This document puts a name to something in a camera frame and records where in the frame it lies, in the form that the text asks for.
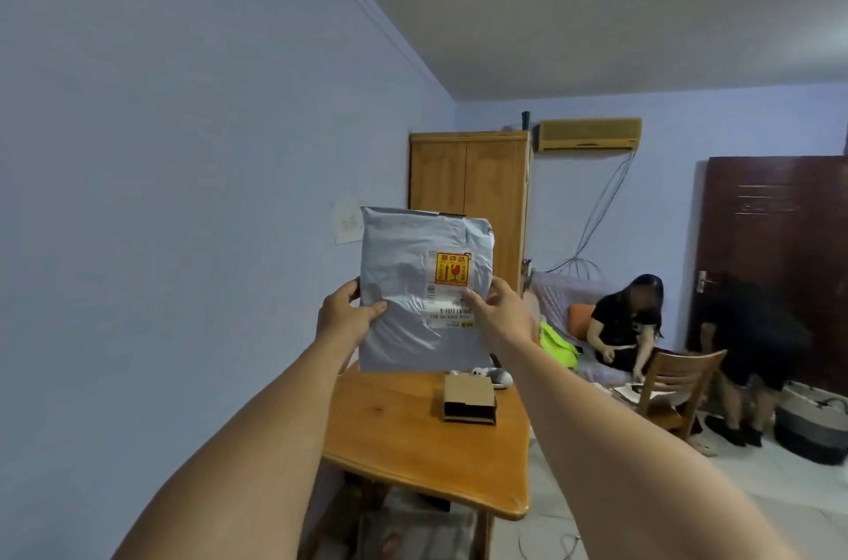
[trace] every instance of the blue wall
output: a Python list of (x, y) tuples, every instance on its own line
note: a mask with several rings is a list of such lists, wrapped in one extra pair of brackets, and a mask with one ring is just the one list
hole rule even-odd
[[(582, 254), (605, 278), (629, 283), (643, 272), (666, 284), (664, 347), (683, 345), (692, 289), (705, 162), (711, 156), (841, 154), (848, 84), (668, 94), (466, 102), (461, 131), (546, 118), (637, 116), (642, 143), (628, 179)], [(537, 269), (571, 256), (583, 224), (620, 155), (554, 152), (534, 162), (526, 254)]]
[(0, 0), (0, 557), (111, 554), (454, 103), (354, 0)]

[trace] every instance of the wooden table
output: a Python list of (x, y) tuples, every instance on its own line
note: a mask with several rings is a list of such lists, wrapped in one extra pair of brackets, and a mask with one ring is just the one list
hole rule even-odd
[(497, 426), (442, 419), (442, 373), (360, 373), (333, 393), (324, 459), (381, 484), (406, 486), (478, 511), (473, 556), (488, 558), (493, 517), (529, 504), (530, 423), (515, 387), (496, 391)]

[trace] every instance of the orange cushion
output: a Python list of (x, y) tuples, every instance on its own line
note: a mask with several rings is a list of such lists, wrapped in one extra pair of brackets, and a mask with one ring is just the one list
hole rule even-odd
[(594, 312), (594, 306), (585, 303), (575, 303), (573, 306), (568, 306), (566, 317), (568, 334), (577, 337), (580, 341), (586, 341), (588, 320), (592, 318), (592, 312)]

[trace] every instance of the wooden wardrobe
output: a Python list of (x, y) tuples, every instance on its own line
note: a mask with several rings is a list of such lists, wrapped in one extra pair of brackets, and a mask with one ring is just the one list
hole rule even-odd
[(409, 209), (488, 219), (494, 274), (518, 292), (532, 158), (528, 132), (409, 135)]

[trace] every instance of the brown door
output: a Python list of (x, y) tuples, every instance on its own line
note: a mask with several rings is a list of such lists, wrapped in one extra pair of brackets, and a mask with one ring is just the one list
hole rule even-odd
[(801, 381), (848, 394), (848, 158), (710, 158), (689, 348), (728, 275), (779, 295), (812, 332)]
[(464, 214), (466, 143), (410, 143), (409, 209)]
[(494, 232), (496, 276), (520, 290), (528, 143), (516, 140), (468, 144), (466, 216), (486, 218)]

